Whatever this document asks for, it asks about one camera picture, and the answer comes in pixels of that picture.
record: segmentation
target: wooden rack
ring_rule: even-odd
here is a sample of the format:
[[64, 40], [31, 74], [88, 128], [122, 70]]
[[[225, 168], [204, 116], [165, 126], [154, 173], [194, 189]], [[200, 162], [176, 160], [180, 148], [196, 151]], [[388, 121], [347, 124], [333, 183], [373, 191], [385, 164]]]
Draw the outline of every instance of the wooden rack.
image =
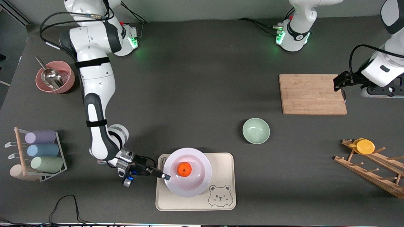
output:
[[[342, 140], [342, 144], [349, 147], [349, 144], [352, 144], [352, 140]], [[355, 151], [352, 149], [351, 153], [349, 154], [348, 158], [345, 160], [344, 157], [336, 156], [334, 161], [338, 162], [339, 164], [345, 166], [346, 168], [352, 170], [353, 172], [357, 173], [358, 175], [362, 176], [363, 178], [367, 179], [368, 181], [376, 184], [377, 186], [381, 187], [382, 189], [386, 190], [387, 192], [391, 193], [392, 195], [398, 198], [404, 198], [404, 186], [398, 185], [401, 177], [404, 175], [404, 171], [398, 168], [404, 168], [404, 164], [397, 161], [399, 159], [404, 158], [404, 156], [398, 156], [389, 158], [384, 155], [379, 154], [379, 152], [385, 150], [386, 148], [380, 148], [374, 151], [372, 154], [364, 155], [368, 159], [376, 162], [377, 164], [385, 167], [386, 169], [394, 172], [396, 174], [395, 177], [381, 177], [376, 175], [374, 172], [378, 171], [379, 168], [372, 169], [372, 170], [365, 170], [364, 168], [360, 167], [363, 165], [363, 162], [360, 163], [351, 163], [352, 156], [354, 155]]]

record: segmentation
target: bear drawing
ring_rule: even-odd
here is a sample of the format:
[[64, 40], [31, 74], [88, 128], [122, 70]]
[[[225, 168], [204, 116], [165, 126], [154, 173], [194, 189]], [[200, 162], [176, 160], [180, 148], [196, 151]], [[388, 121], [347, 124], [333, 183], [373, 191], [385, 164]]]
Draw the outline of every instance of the bear drawing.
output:
[[231, 187], [229, 185], [225, 185], [224, 187], [216, 187], [214, 185], [211, 185], [209, 187], [209, 191], [209, 204], [212, 207], [230, 208], [230, 205], [233, 203], [233, 198], [230, 194]]

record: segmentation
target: purple cup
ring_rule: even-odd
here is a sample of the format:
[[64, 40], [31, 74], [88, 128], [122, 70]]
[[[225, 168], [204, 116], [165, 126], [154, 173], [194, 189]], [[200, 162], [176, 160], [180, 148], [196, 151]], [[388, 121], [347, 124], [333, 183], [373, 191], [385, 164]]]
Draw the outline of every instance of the purple cup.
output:
[[52, 130], [33, 131], [25, 135], [25, 141], [29, 144], [53, 143], [55, 140], [56, 134]]

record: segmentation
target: light green bowl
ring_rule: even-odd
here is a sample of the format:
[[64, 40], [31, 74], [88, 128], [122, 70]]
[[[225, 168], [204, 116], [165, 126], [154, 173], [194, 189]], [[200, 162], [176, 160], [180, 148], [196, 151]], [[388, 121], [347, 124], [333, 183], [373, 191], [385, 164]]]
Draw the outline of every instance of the light green bowl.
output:
[[253, 144], [262, 144], [269, 138], [269, 126], [260, 118], [248, 119], [243, 125], [244, 138]]

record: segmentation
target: pink cup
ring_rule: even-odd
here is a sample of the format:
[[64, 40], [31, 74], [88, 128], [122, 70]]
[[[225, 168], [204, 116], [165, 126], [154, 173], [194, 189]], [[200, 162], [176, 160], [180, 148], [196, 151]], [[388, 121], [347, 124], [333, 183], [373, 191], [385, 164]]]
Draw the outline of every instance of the pink cup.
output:
[[48, 64], [46, 64], [46, 67], [56, 69], [59, 72], [61, 72], [61, 71], [67, 72], [68, 78], [62, 87], [60, 87], [56, 90], [52, 90], [50, 87], [48, 87], [47, 85], [45, 85], [42, 82], [41, 74], [44, 71], [44, 69], [41, 68], [35, 77], [35, 84], [39, 88], [39, 90], [48, 92], [48, 93], [52, 93], [52, 94], [61, 94], [61, 93], [67, 92], [68, 90], [70, 90], [73, 87], [75, 77], [74, 77], [74, 72], [70, 68], [69, 64], [67, 64], [64, 61], [52, 61], [52, 62], [49, 62]]

